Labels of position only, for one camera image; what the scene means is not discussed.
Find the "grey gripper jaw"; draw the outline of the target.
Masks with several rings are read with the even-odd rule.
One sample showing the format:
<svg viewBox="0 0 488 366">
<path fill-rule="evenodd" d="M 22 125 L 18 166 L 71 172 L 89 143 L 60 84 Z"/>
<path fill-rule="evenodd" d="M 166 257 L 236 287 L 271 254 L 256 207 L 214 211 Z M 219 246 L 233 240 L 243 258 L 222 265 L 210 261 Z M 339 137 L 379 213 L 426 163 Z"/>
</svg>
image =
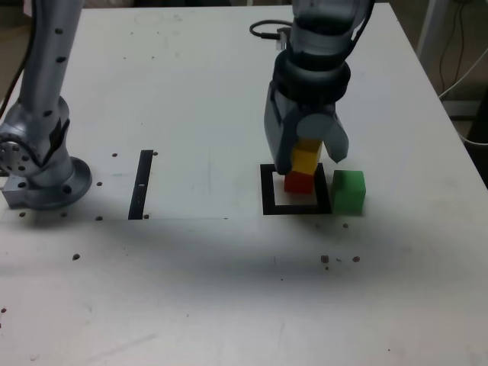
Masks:
<svg viewBox="0 0 488 366">
<path fill-rule="evenodd" d="M 265 103 L 264 127 L 279 175 L 286 175 L 292 169 L 291 153 L 298 141 L 297 124 L 301 116 L 299 104 L 281 94 L 275 82 L 271 81 Z"/>
<path fill-rule="evenodd" d="M 348 155 L 348 136 L 334 104 L 323 106 L 319 111 L 304 117 L 297 125 L 297 135 L 323 142 L 329 158 L 335 163 L 341 162 Z"/>
</svg>

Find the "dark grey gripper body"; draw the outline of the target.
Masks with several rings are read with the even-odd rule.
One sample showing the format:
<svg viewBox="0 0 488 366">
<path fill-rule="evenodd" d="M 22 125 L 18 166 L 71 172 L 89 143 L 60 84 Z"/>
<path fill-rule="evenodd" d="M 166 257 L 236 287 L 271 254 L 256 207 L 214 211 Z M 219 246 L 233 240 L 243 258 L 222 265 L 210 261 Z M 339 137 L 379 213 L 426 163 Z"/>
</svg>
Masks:
<svg viewBox="0 0 488 366">
<path fill-rule="evenodd" d="M 293 101 L 279 91 L 275 92 L 275 104 L 281 115 L 287 115 L 292 111 L 312 111 L 313 113 L 325 112 L 326 114 L 334 114 L 336 106 L 334 104 L 304 104 Z"/>
</svg>

